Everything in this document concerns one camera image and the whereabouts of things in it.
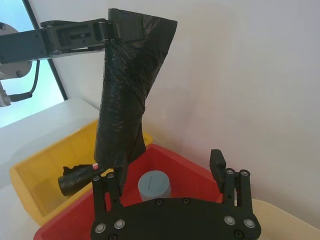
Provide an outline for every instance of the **red bin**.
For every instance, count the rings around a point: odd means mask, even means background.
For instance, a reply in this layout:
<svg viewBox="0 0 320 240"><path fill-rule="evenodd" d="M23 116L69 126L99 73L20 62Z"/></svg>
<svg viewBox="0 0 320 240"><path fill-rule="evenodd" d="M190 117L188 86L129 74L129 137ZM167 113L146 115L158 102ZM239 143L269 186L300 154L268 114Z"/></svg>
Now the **red bin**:
<svg viewBox="0 0 320 240"><path fill-rule="evenodd" d="M121 203L140 203L138 181L146 172L159 170L168 175L173 198L196 198L220 202L221 194L210 171L161 146L152 144L129 165ZM94 221L92 189L72 205L43 225L34 240L90 240Z"/></svg>

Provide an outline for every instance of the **bolt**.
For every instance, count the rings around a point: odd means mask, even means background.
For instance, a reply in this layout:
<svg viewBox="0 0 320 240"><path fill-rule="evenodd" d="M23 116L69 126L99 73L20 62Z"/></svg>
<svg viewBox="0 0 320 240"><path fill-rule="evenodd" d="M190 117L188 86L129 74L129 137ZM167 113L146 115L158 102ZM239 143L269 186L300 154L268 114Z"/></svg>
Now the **bolt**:
<svg viewBox="0 0 320 240"><path fill-rule="evenodd" d="M243 239L245 237L244 233L240 230L235 230L234 236L236 239Z"/></svg>
<svg viewBox="0 0 320 240"><path fill-rule="evenodd" d="M247 171L242 171L241 174L242 174L243 176L248 176L248 175L249 175L249 173L248 173Z"/></svg>
<svg viewBox="0 0 320 240"><path fill-rule="evenodd" d="M118 219L117 221L115 221L114 223L114 228L115 229L122 229L125 226L126 222L123 219Z"/></svg>
<svg viewBox="0 0 320 240"><path fill-rule="evenodd" d="M104 230L106 230L106 225L104 223L99 223L97 226L95 226L95 229L94 231L97 233L97 234L100 234L102 233Z"/></svg>
<svg viewBox="0 0 320 240"><path fill-rule="evenodd" d="M224 222L230 226L233 226L236 224L236 220L233 216L225 216L224 217Z"/></svg>
<svg viewBox="0 0 320 240"><path fill-rule="evenodd" d="M15 72L15 75L18 77L18 78L21 78L22 77L22 73L20 70L16 71Z"/></svg>
<svg viewBox="0 0 320 240"><path fill-rule="evenodd" d="M109 173L109 174L108 174L108 179L113 179L113 178L114 178L114 176L115 176L115 174L114 174L114 173Z"/></svg>
<svg viewBox="0 0 320 240"><path fill-rule="evenodd" d="M244 222L244 225L250 229L254 229L256 227L255 222L249 218L246 218L245 220L243 220L243 222Z"/></svg>
<svg viewBox="0 0 320 240"><path fill-rule="evenodd" d="M164 201L159 198L159 199L157 199L157 200L155 201L155 204L157 204L158 206L160 206L160 205L164 204Z"/></svg>
<svg viewBox="0 0 320 240"><path fill-rule="evenodd" d="M99 179L100 179L100 176L99 176L99 175L94 176L94 177L92 178L92 180L95 181L95 182L98 181Z"/></svg>
<svg viewBox="0 0 320 240"><path fill-rule="evenodd" d="M111 236L109 237L109 240L117 240L117 235L111 235Z"/></svg>
<svg viewBox="0 0 320 240"><path fill-rule="evenodd" d="M190 204L190 199L189 198L184 198L182 200L182 202L185 204L185 205L189 205Z"/></svg>

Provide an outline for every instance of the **white backdrop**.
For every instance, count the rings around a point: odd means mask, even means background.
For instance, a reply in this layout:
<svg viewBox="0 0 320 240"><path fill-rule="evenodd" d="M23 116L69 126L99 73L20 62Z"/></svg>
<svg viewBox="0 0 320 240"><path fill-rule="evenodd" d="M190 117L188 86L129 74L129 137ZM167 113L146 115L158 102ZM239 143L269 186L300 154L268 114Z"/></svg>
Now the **white backdrop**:
<svg viewBox="0 0 320 240"><path fill-rule="evenodd" d="M144 130L204 166L221 149L252 194L320 228L319 0L31 0L39 22L120 8L178 21ZM98 107L104 54L55 59L71 98Z"/></svg>

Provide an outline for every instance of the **sky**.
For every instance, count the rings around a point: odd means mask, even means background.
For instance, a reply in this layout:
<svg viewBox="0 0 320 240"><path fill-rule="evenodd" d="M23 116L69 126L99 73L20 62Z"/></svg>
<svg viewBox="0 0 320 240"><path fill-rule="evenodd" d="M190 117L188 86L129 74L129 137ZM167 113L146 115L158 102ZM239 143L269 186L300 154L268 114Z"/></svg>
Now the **sky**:
<svg viewBox="0 0 320 240"><path fill-rule="evenodd" d="M14 27L19 32L33 30L32 23L22 0L0 0L0 22ZM2 80L2 86L8 95L21 94L31 90L36 71L36 62L30 72L21 78ZM12 102L10 106L0 107L0 128L26 118L32 114L63 102L56 79L47 60L40 61L39 77L33 97Z"/></svg>

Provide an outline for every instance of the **black cable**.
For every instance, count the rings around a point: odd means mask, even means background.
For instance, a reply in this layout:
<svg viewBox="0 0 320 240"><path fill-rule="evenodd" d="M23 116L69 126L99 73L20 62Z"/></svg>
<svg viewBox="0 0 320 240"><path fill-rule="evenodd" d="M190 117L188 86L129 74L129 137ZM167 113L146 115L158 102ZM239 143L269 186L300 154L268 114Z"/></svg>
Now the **black cable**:
<svg viewBox="0 0 320 240"><path fill-rule="evenodd" d="M39 69L40 69L40 60L37 60L36 67L35 67L34 82L31 90L25 93L9 95L11 102L19 102L21 100L32 98L32 94L36 90L37 83L38 83Z"/></svg>

